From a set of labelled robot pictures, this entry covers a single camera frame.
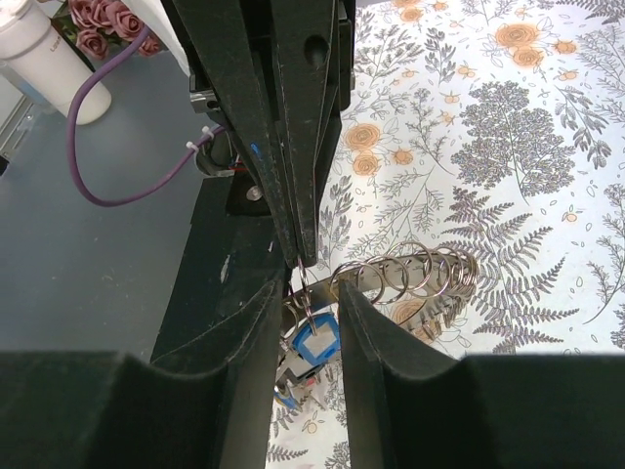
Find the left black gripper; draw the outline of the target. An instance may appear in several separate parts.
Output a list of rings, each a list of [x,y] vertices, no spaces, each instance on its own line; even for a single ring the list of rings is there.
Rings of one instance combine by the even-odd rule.
[[[285,263],[316,262],[315,164],[350,103],[353,1],[175,1],[190,91],[224,115],[271,211]],[[271,116],[277,115],[273,123]]]

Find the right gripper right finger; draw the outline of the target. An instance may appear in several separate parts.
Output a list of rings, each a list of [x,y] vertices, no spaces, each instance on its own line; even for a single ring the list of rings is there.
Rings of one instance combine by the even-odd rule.
[[[339,293],[354,468],[620,468],[620,355],[454,360]]]

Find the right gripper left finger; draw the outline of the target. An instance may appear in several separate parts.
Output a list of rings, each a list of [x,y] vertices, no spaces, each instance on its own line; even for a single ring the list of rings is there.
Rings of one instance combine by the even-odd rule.
[[[146,363],[116,352],[1,356],[5,468],[261,468],[283,285]]]

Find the blue key tag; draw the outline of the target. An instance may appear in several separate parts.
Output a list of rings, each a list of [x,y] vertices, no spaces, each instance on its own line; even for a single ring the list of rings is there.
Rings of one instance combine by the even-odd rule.
[[[329,362],[341,350],[339,324],[331,313],[312,317],[315,331],[306,321],[292,340],[292,348],[310,365]]]

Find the silver keyring with keys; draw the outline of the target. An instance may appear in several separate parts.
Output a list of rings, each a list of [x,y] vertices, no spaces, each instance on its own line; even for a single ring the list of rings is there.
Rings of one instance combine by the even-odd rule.
[[[341,350],[327,363],[312,366],[293,348],[292,340],[307,321],[315,331],[313,316],[331,313],[339,324],[339,284],[351,283],[374,306],[390,306],[407,300],[416,310],[403,313],[396,324],[405,330],[425,333],[434,339],[440,328],[449,326],[474,296],[479,280],[477,259],[460,249],[428,248],[417,241],[401,242],[384,254],[339,265],[332,274],[309,283],[307,271],[299,268],[301,288],[289,287],[282,302],[274,400],[288,409],[301,408],[303,388],[340,357]]]

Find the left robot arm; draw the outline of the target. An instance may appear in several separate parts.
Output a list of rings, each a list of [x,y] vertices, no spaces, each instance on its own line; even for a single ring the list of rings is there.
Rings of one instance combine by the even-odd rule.
[[[285,262],[318,259],[318,210],[354,89],[352,1],[133,1],[223,126]]]

